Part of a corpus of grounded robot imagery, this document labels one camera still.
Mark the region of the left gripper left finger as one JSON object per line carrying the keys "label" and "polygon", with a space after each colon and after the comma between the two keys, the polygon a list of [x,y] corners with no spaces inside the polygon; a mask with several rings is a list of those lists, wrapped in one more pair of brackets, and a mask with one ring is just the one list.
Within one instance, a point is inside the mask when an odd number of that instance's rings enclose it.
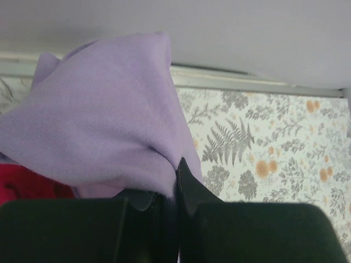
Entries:
{"label": "left gripper left finger", "polygon": [[1,206],[1,262],[177,262],[165,198],[32,199]]}

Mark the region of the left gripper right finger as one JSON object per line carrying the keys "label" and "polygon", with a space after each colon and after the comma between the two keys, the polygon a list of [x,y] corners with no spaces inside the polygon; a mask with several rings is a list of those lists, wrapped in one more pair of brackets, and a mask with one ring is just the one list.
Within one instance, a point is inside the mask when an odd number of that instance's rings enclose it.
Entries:
{"label": "left gripper right finger", "polygon": [[224,202],[182,159],[177,170],[181,262],[346,262],[324,212],[303,203]]}

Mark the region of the purple t shirt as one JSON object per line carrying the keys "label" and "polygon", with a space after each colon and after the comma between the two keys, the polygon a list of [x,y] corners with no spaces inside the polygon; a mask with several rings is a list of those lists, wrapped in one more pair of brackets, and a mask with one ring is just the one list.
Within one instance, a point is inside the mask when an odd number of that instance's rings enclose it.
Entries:
{"label": "purple t shirt", "polygon": [[170,66],[162,32],[97,40],[61,59],[40,55],[28,96],[1,116],[1,162],[86,198],[126,188],[172,198],[182,159],[202,181]]}

